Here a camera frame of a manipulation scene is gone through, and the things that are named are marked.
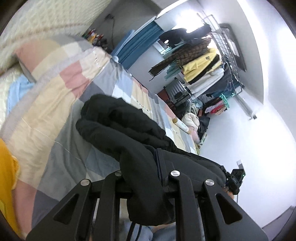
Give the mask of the person's right hand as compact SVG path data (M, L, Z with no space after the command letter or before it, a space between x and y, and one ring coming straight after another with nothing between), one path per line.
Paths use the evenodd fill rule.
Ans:
M228 187L225 187L223 189L232 199L234 199L234 194L229 190Z

